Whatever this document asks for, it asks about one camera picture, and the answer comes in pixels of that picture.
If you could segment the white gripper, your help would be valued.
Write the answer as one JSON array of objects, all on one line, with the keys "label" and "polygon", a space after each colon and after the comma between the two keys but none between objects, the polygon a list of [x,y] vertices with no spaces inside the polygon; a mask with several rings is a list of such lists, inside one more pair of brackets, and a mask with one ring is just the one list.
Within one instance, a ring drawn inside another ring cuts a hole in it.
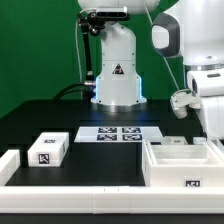
[{"label": "white gripper", "polygon": [[199,101],[203,131],[211,139],[224,139],[224,69],[189,71],[187,86]]}]

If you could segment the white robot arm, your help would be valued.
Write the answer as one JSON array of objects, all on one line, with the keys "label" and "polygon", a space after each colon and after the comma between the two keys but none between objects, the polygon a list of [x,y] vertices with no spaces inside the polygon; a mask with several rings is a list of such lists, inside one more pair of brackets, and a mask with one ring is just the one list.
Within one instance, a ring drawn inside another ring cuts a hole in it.
[{"label": "white robot arm", "polygon": [[[120,24],[155,9],[160,0],[78,0],[83,31],[101,37],[102,71],[92,102],[106,108],[142,105],[136,38]],[[181,56],[184,90],[171,97],[178,118],[193,108],[211,139],[224,139],[224,0],[178,0],[152,24],[152,44],[163,57]]]}]

